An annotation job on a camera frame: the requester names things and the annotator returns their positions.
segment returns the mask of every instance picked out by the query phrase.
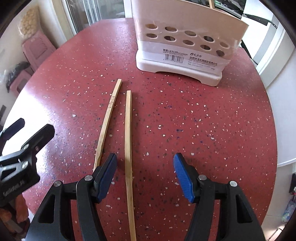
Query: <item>white floor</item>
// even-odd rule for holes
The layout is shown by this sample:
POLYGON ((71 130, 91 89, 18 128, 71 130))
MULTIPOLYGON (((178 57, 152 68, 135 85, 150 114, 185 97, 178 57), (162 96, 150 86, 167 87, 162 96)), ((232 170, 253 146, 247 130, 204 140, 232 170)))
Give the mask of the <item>white floor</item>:
POLYGON ((292 195, 289 194, 289 188, 294 168, 295 164, 289 164, 277 168, 274 192, 272 194, 266 217, 261 226, 266 240, 272 236, 277 228, 284 227, 281 217, 287 207, 289 200, 292 198, 292 195))

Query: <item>metal screw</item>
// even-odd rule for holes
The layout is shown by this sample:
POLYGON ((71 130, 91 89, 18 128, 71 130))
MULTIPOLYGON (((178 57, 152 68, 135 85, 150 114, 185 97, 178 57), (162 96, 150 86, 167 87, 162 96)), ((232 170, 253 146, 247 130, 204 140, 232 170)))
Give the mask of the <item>metal screw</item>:
POLYGON ((198 179, 202 180, 202 181, 205 181, 207 179, 207 176, 206 175, 199 175, 198 179))
POLYGON ((229 184, 230 184, 232 187, 236 187, 236 186, 237 186, 237 182, 236 182, 236 181, 230 181, 229 184))
POLYGON ((91 179, 92 179, 92 175, 87 175, 84 178, 85 181, 90 181, 91 179))
POLYGON ((27 149, 28 147, 29 147, 29 144, 25 145, 24 146, 24 150, 27 149))
POLYGON ((27 166, 28 166, 28 161, 25 161, 25 162, 22 164, 22 168, 25 169, 27 166))
POLYGON ((55 181, 55 182, 54 182, 54 186, 55 186, 55 187, 58 187, 58 186, 60 186, 61 184, 62 184, 61 181, 55 181))

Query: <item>label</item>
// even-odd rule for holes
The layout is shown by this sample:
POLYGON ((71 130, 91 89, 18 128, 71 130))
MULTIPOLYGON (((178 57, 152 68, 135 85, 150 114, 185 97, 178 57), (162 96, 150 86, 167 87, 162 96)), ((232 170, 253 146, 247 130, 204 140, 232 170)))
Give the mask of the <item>label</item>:
POLYGON ((208 53, 162 43, 138 41, 142 59, 220 75, 229 60, 208 53))

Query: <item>round table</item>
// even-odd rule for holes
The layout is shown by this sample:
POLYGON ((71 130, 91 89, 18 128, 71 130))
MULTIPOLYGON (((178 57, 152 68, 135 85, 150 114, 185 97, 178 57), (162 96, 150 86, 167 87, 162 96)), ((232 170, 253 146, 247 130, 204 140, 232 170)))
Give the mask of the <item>round table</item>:
MULTIPOLYGON (((136 67, 132 19, 102 20, 56 50, 20 93, 5 126, 25 127, 5 146, 17 151, 43 125, 55 137, 37 155, 38 184, 24 193, 35 213, 52 183, 92 173, 104 115, 116 80, 123 83, 112 112, 102 161, 110 152, 118 168, 109 194, 97 206, 109 241, 130 240, 124 175, 126 91, 132 100, 133 200, 139 240, 183 240, 194 205, 184 198, 173 168, 181 152, 213 181, 236 180, 262 223, 273 192, 277 146, 271 106, 260 77, 239 48, 217 87, 179 74, 136 67)), ((75 205, 73 225, 81 240, 75 205)), ((214 228, 218 223, 218 209, 214 228)))

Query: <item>pink plastic chair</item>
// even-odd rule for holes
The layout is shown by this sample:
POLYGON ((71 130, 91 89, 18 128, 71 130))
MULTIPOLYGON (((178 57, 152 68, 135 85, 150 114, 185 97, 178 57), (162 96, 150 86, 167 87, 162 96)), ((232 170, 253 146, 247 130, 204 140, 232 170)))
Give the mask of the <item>pink plastic chair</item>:
POLYGON ((15 97, 18 97, 26 83, 31 78, 31 75, 25 71, 22 70, 20 74, 16 77, 16 79, 12 82, 12 84, 9 87, 9 92, 12 92, 15 97))
POLYGON ((34 72, 56 50, 41 31, 37 31, 26 40, 22 45, 22 49, 34 72))

